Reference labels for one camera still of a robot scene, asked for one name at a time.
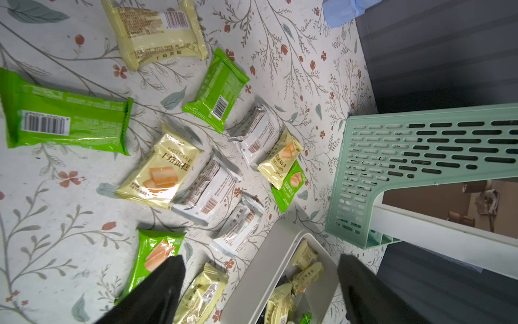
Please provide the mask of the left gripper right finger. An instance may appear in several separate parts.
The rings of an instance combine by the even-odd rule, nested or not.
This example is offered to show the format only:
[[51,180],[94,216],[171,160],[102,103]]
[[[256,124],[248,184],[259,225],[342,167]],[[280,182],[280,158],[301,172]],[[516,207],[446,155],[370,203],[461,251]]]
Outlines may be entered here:
[[337,275],[350,323],[429,323],[365,266],[356,256],[342,254]]

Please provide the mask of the green cookie packet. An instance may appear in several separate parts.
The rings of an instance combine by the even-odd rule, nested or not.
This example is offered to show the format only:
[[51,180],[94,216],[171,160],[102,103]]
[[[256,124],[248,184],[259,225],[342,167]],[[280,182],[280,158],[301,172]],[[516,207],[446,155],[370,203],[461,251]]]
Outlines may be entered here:
[[138,230],[139,246],[133,269],[121,295],[116,298],[118,305],[154,270],[169,257],[177,256],[185,238],[183,232],[160,232],[154,230]]
[[225,123],[250,78],[220,48],[214,51],[214,59],[207,71],[194,101],[182,109],[206,122],[222,134]]
[[10,149],[54,143],[127,155],[125,136],[133,103],[132,98],[111,101],[48,89],[1,70]]
[[296,160],[287,174],[286,179],[284,179],[281,188],[276,189],[275,187],[272,187],[274,200],[281,213],[286,212],[288,207],[291,205],[295,194],[303,185],[306,184],[306,182],[307,178],[299,165],[298,160]]

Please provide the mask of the white cookie packet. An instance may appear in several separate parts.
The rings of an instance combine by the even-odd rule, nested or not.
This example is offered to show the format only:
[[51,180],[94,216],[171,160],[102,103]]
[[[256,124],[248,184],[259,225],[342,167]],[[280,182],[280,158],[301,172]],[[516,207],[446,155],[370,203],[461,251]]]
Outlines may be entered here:
[[225,197],[242,180],[241,170],[219,151],[211,158],[191,186],[175,198],[171,210],[187,219],[207,226]]
[[256,169],[279,140],[281,127],[271,107],[260,103],[254,113],[229,138],[247,164]]
[[264,207],[251,194],[244,193],[210,246],[227,256],[237,257],[257,230]]

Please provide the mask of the white storage box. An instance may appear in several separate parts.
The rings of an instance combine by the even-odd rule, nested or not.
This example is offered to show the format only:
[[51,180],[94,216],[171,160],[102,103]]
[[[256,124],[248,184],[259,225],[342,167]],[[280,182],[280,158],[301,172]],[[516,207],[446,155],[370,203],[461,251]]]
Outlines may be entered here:
[[221,323],[256,323],[279,280],[291,279],[297,272],[289,262],[302,240],[318,253],[324,266],[321,278],[295,297],[297,314],[312,313],[312,323],[322,323],[333,300],[339,279],[337,262],[317,239],[300,225],[278,220],[267,235],[223,308]]

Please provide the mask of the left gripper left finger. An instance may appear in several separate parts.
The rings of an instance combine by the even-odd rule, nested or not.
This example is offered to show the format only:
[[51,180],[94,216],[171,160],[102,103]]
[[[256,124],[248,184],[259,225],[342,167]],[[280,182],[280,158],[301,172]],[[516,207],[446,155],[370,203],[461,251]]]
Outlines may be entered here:
[[170,256],[98,323],[172,323],[186,267],[183,256]]

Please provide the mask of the mint green file organizer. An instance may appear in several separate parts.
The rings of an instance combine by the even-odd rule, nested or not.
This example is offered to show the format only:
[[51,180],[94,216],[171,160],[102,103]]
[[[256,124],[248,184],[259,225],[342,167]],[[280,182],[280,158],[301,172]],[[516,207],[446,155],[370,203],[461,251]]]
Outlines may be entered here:
[[516,104],[352,116],[325,230],[363,249],[391,244],[370,225],[380,194],[516,176]]

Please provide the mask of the yellow cookie packet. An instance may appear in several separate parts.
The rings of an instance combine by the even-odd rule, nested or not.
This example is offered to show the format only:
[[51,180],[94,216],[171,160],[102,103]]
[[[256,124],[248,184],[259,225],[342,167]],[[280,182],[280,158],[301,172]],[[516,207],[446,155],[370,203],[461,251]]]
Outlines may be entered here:
[[284,128],[268,157],[259,164],[258,170],[277,190],[280,190],[295,160],[303,150],[302,144],[287,128]]
[[116,7],[112,1],[101,3],[115,32],[121,58],[129,70],[135,72],[174,56],[208,57],[193,1],[181,1],[177,9],[162,12]]
[[172,125],[161,123],[162,137],[147,158],[115,191],[118,198],[168,209],[202,150]]
[[224,271],[206,263],[180,300],[173,323],[205,323],[222,297],[228,280]]

